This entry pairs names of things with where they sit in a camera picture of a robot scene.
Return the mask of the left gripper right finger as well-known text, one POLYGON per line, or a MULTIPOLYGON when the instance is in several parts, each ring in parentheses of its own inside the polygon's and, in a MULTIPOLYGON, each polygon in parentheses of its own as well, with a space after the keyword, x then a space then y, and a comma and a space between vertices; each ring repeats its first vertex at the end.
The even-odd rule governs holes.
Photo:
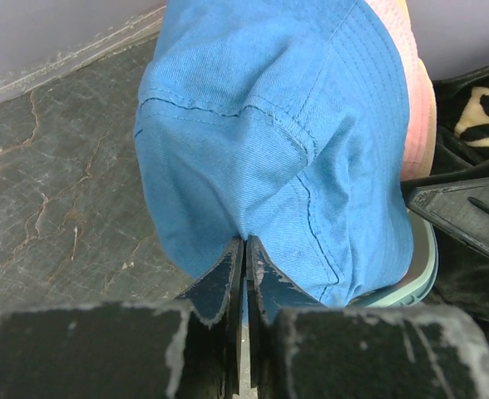
POLYGON ((320 307, 271 260, 261 240, 246 240, 245 273, 248 300, 250 383, 260 395, 271 395, 276 382, 273 325, 280 309, 320 307))

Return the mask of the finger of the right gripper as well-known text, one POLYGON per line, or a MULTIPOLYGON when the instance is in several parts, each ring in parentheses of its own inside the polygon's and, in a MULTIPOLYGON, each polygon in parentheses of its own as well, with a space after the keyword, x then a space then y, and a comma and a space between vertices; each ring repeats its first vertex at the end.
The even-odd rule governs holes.
POLYGON ((489 177, 439 175, 404 181, 401 187, 411 211, 489 258, 489 177))

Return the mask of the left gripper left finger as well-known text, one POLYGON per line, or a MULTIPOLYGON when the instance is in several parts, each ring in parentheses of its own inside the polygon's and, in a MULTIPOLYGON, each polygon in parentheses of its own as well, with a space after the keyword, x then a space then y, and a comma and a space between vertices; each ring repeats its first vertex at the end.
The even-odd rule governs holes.
POLYGON ((178 395, 240 391, 244 260, 245 242, 232 238, 215 265, 178 296, 193 305, 178 395))

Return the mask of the pink bucket hat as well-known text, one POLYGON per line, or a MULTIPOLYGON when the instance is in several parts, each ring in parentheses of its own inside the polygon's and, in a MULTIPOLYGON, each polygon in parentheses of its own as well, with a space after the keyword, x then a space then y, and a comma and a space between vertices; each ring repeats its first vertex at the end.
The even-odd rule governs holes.
POLYGON ((437 105, 432 82, 419 58, 408 5, 401 0, 369 0, 388 30, 402 60, 407 83, 409 122, 401 180, 430 175, 437 137, 437 105))

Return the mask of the blue bucket hat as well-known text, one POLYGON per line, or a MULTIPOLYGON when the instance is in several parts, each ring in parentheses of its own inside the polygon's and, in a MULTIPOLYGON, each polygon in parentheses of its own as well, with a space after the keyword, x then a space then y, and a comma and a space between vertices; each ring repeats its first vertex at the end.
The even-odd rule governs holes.
POLYGON ((367 2, 170 1, 138 101, 146 203, 189 275, 250 235, 331 306, 407 272, 408 90, 367 2))

